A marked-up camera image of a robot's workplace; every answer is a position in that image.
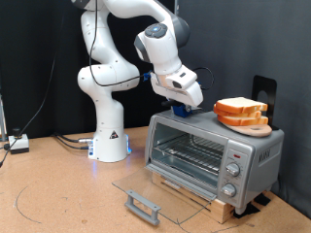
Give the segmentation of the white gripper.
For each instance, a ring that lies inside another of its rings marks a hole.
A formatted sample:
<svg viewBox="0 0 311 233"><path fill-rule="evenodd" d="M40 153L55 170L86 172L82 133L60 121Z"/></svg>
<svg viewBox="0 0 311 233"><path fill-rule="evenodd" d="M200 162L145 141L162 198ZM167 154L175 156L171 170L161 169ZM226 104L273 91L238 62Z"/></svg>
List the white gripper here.
<svg viewBox="0 0 311 233"><path fill-rule="evenodd" d="M185 105L197 107L203 101L197 75L186 66L168 75L151 73L151 84L156 94Z"/></svg>

